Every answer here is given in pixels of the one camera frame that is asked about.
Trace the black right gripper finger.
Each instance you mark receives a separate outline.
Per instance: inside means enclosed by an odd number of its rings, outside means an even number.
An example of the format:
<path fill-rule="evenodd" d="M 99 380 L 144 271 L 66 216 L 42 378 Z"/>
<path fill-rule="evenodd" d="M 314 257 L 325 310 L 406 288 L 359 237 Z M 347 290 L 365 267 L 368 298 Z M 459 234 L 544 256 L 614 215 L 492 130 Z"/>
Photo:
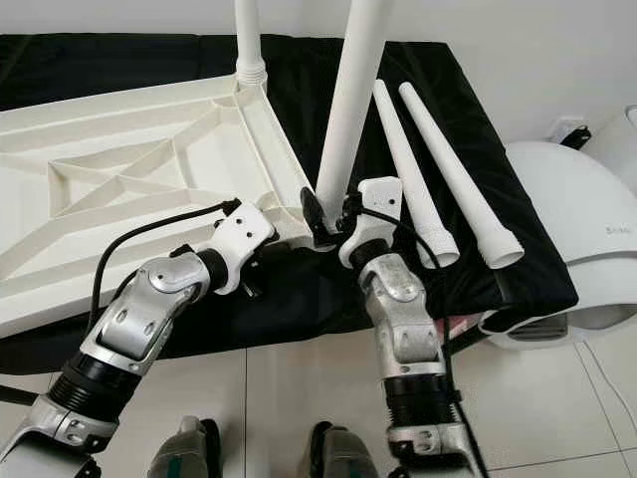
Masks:
<path fill-rule="evenodd" d="M 324 224 L 324 210 L 313 189 L 310 187 L 301 188 L 300 200 L 302 215 L 304 215 L 306 220 L 307 228 L 310 229 L 311 235 L 313 235 L 314 245 L 331 246 L 332 233 L 328 231 L 326 224 Z"/>

